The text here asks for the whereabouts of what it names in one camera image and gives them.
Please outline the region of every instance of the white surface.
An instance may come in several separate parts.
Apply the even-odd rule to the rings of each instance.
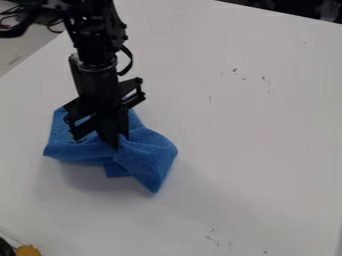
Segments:
[[[14,3],[0,0],[0,12],[3,12]],[[15,19],[7,19],[4,23],[16,24]],[[45,26],[33,24],[27,32],[19,38],[0,38],[0,77],[21,63],[31,54],[56,37]]]
[[[0,80],[0,226],[46,255],[335,255],[342,26],[133,2],[120,11],[148,95],[137,111],[179,148],[163,188],[42,156],[53,110],[76,95],[62,35]]]

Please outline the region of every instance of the folded cloth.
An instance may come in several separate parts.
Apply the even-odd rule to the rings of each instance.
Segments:
[[[120,135],[118,150],[101,141],[96,132],[75,142],[64,122],[66,114],[63,107],[54,112],[44,156],[62,161],[101,165],[109,178],[132,176],[151,192],[156,193],[159,190],[178,153],[171,141],[146,128],[135,112],[130,111],[130,137],[126,139]]]

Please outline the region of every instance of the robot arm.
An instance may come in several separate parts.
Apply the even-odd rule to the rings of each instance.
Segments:
[[[118,79],[133,66],[133,55],[124,46],[127,26],[119,18],[112,0],[64,0],[63,3],[61,15],[77,50],[69,63],[79,95],[64,106],[68,112],[65,122],[75,141],[96,131],[103,141],[117,149],[119,135],[129,137],[128,110],[145,100],[141,78],[124,82]],[[23,34],[39,15],[41,6],[42,2],[32,7],[19,32],[16,28],[15,33],[1,31],[0,37]],[[119,51],[131,59],[122,71],[116,69]]]

